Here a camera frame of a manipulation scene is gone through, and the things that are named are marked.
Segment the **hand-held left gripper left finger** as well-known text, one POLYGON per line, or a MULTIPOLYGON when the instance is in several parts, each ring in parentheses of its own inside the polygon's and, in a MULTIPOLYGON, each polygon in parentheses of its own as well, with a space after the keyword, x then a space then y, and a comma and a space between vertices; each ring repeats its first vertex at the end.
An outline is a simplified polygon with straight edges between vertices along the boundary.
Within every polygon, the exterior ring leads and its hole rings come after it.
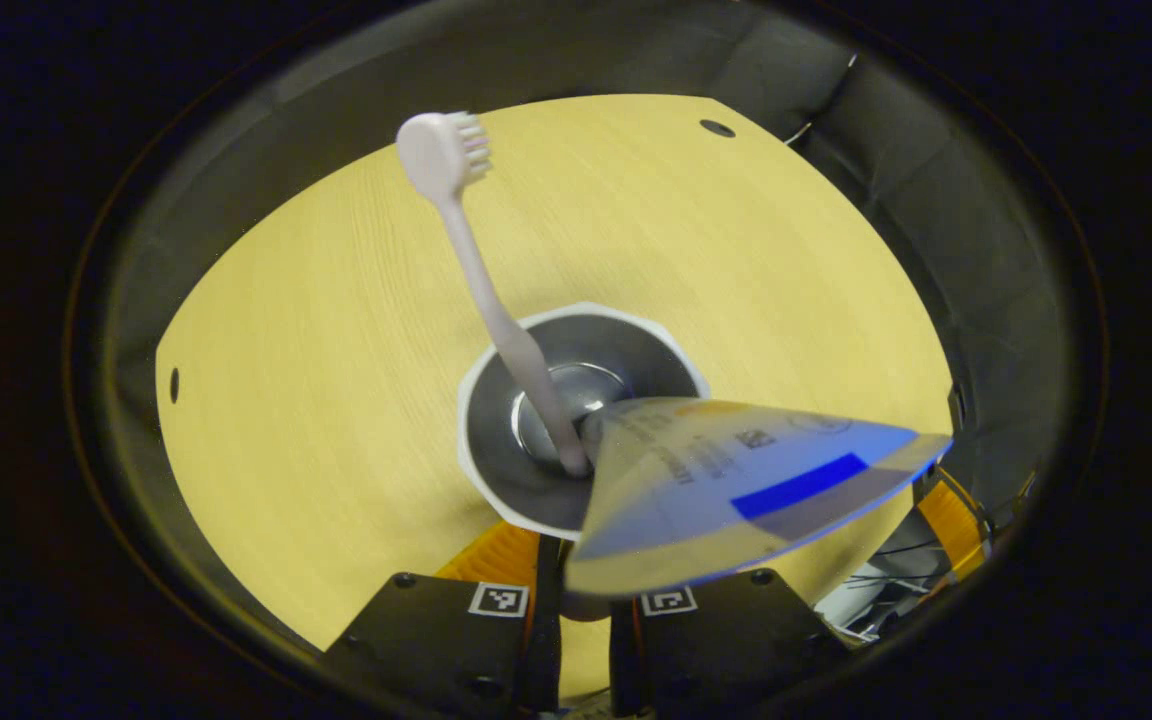
POLYGON ((561 683, 562 543, 499 523, 433 574, 384 579, 321 657, 402 719, 544 719, 561 683))

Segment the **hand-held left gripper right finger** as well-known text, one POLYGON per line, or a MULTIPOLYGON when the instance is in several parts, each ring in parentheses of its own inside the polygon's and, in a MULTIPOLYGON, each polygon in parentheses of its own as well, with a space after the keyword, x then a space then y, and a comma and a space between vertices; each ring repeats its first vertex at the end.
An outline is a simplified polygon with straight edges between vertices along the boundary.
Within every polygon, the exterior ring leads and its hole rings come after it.
POLYGON ((760 719, 851 647, 770 568, 613 602, 612 708, 631 719, 760 719))

